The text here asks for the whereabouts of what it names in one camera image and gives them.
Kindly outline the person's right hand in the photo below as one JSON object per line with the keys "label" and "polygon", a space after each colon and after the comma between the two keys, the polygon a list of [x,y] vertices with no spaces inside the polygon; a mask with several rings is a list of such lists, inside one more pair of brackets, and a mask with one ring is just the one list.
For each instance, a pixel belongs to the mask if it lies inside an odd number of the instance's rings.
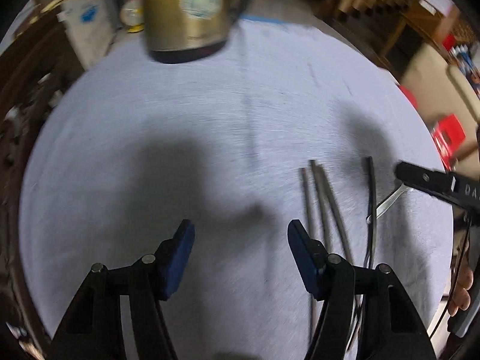
{"label": "person's right hand", "polygon": [[448,314],[454,316],[459,310],[466,311],[470,307],[469,290],[473,285],[473,271],[467,262],[462,262],[459,269],[455,289],[448,305]]}

